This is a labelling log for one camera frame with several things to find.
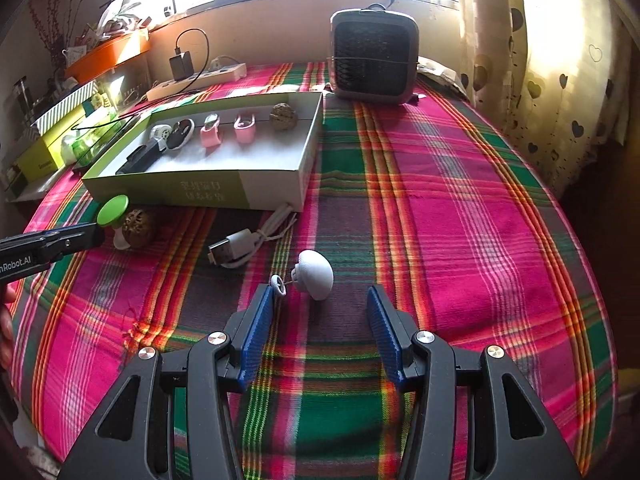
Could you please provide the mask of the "striped white box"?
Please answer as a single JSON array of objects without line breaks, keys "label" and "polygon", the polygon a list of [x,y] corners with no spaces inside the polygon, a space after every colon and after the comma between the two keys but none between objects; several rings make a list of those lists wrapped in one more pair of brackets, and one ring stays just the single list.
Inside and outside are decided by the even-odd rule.
[{"label": "striped white box", "polygon": [[36,136],[43,136],[75,108],[82,107],[83,102],[91,100],[96,92],[98,92],[98,86],[94,80],[78,87],[60,102],[53,105],[50,110],[35,119],[30,125],[30,132]]}]

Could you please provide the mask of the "brown walnut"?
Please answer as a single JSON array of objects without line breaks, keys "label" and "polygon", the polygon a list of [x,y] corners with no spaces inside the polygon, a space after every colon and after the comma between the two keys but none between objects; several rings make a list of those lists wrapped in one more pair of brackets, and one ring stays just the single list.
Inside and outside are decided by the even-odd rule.
[{"label": "brown walnut", "polygon": [[274,131],[285,131],[293,129],[298,123],[297,113],[287,102],[280,102],[273,105],[269,113],[270,125]]},{"label": "brown walnut", "polygon": [[151,240],[154,217],[144,209],[129,211],[122,224],[122,236],[132,248],[142,248]]}]

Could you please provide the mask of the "red flower branches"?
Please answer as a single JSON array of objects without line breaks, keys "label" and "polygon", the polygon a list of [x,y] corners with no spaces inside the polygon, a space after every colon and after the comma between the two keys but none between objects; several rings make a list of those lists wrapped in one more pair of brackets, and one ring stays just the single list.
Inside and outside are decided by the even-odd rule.
[{"label": "red flower branches", "polygon": [[30,0],[29,17],[52,67],[65,65],[63,50],[72,40],[80,0]]}]

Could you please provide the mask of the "green tissue pack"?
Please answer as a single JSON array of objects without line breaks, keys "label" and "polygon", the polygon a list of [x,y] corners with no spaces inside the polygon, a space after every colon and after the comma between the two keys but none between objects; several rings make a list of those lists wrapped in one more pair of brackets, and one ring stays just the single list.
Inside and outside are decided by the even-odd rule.
[{"label": "green tissue pack", "polygon": [[122,124],[120,120],[85,129],[72,129],[62,136],[61,156],[66,166],[76,164],[82,156],[88,154],[107,135],[113,133]]}]

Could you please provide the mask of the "yellow green box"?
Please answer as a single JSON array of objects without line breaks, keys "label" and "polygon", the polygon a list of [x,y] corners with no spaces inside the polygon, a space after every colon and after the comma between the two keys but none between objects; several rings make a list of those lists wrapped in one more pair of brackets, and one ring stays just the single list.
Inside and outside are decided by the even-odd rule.
[{"label": "yellow green box", "polygon": [[17,168],[28,183],[54,174],[64,167],[61,155],[62,136],[86,117],[81,104],[64,116],[54,116],[47,112],[36,121],[37,139],[17,159]]}]

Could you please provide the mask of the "orange tray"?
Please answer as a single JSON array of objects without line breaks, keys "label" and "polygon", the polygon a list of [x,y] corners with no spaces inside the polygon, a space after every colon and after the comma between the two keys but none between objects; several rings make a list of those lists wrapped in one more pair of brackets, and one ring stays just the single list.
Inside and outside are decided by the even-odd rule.
[{"label": "orange tray", "polygon": [[150,34],[146,28],[102,42],[77,62],[67,67],[66,78],[74,78],[78,84],[88,84],[112,68],[149,51]]}]

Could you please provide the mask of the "pink clip with green pad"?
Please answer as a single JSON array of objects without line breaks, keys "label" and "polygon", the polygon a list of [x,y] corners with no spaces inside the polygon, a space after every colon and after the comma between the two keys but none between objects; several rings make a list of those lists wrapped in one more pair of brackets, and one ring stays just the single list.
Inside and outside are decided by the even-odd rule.
[{"label": "pink clip with green pad", "polygon": [[221,144],[221,138],[219,134],[220,116],[217,113],[209,114],[204,119],[200,131],[200,140],[203,148],[212,150],[218,148]]}]

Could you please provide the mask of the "black round disc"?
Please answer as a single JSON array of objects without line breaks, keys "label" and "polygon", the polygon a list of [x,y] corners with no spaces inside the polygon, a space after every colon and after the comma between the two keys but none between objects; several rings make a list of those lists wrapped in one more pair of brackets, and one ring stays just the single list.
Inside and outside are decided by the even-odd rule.
[{"label": "black round disc", "polygon": [[181,150],[190,141],[194,128],[195,124],[191,118],[184,118],[180,122],[176,122],[166,138],[168,151]]}]

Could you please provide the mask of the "white power strip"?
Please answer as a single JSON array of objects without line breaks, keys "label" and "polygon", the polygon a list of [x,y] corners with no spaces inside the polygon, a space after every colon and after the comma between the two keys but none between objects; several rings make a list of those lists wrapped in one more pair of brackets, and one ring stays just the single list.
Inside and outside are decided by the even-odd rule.
[{"label": "white power strip", "polygon": [[214,84],[238,81],[246,76],[245,63],[233,64],[218,68],[218,70],[206,70],[201,75],[195,74],[182,81],[173,79],[161,82],[146,92],[146,99],[150,102],[165,99],[177,93],[191,90],[201,90]]}]

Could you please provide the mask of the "heart pattern curtain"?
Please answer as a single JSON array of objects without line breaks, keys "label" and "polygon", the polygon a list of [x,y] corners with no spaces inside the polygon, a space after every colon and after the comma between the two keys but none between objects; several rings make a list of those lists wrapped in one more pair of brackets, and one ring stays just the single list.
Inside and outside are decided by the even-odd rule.
[{"label": "heart pattern curtain", "polygon": [[631,36],[608,0],[460,0],[466,94],[555,196],[624,143]]}]

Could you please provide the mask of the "green mushroom lamp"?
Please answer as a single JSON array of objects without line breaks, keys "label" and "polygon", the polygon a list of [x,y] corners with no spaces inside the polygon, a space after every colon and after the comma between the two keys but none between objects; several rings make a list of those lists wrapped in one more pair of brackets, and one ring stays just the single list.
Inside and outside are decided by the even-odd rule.
[{"label": "green mushroom lamp", "polygon": [[100,228],[113,231],[113,245],[117,250],[126,250],[130,247],[122,232],[128,207],[128,196],[124,194],[116,195],[100,208],[96,216],[96,223]]}]

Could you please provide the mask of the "white round hook knob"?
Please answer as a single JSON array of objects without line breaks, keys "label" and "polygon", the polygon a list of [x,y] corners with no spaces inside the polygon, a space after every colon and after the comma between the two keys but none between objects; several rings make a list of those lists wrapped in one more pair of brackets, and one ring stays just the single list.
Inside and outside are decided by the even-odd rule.
[{"label": "white round hook knob", "polygon": [[323,301],[330,296],[334,285],[334,271],[329,260],[315,250],[303,250],[290,273],[284,280],[274,274],[270,278],[270,288],[279,297],[288,293],[288,285],[293,285],[299,292],[311,296],[314,301]]}]

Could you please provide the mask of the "black tablet phone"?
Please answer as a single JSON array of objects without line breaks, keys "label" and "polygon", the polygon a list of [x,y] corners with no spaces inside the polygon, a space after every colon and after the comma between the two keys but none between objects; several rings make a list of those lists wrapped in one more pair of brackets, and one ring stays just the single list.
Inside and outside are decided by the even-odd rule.
[{"label": "black tablet phone", "polygon": [[139,120],[139,115],[132,115],[110,125],[110,128],[90,146],[88,151],[77,159],[72,168],[73,174],[78,174],[78,176],[85,174],[125,133],[134,128]]}]

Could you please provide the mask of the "plaid pink green bedsheet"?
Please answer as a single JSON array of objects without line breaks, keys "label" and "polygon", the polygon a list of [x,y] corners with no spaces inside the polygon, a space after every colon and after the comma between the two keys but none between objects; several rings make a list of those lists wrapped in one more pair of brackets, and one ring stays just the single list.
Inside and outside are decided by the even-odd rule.
[{"label": "plaid pink green bedsheet", "polygon": [[229,208],[214,176],[154,176],[175,191],[148,246],[69,256],[17,284],[11,385],[47,448],[66,456],[126,361],[189,347],[244,308],[304,249],[333,266],[329,298],[290,292],[250,390],[231,400],[250,479],[390,479],[412,400],[386,379],[366,317],[382,285],[450,344],[498,344],[588,471],[611,440],[616,357],[589,262],[554,196],[462,101],[420,84],[418,102],[327,96],[303,211],[235,270],[208,245],[266,220]]}]

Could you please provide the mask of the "black charger adapter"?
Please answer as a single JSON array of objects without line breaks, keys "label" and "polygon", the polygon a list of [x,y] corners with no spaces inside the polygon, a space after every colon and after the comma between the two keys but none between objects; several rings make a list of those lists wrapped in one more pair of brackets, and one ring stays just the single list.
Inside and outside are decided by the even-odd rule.
[{"label": "black charger adapter", "polygon": [[181,51],[175,48],[175,55],[169,59],[172,79],[182,81],[194,74],[192,58],[189,51]]}]

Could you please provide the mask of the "white tape roll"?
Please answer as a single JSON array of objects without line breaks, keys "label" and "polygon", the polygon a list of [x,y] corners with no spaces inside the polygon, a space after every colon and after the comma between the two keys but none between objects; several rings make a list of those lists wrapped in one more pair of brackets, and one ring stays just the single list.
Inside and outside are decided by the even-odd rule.
[{"label": "white tape roll", "polygon": [[150,138],[157,140],[161,148],[166,148],[166,141],[172,131],[171,125],[158,124],[152,127],[150,132]]}]

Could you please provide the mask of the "green white shallow box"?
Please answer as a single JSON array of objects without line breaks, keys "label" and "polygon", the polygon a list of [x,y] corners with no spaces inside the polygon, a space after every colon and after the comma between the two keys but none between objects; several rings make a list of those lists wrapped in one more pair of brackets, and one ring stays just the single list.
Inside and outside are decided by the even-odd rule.
[{"label": "green white shallow box", "polygon": [[[269,113],[274,104],[287,102],[297,113],[291,130],[274,131]],[[220,116],[218,148],[203,148],[200,131],[204,119]],[[256,136],[239,144],[233,130],[236,116],[254,114]],[[171,125],[191,118],[190,141],[163,155],[145,172],[116,174],[128,155],[148,142],[153,126]],[[144,115],[88,170],[82,180],[91,196],[104,203],[115,195],[145,205],[198,206],[275,210],[283,204],[304,208],[323,118],[319,92],[264,93],[232,96],[208,102],[182,104]]]}]

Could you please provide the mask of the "grey portable space heater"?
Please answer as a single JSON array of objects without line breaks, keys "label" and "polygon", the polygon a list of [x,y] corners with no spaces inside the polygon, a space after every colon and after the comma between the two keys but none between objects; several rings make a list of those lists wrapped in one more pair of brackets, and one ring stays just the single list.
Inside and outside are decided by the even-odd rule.
[{"label": "grey portable space heater", "polygon": [[342,99],[404,104],[413,95],[420,32],[409,15],[379,3],[330,19],[330,85]]}]

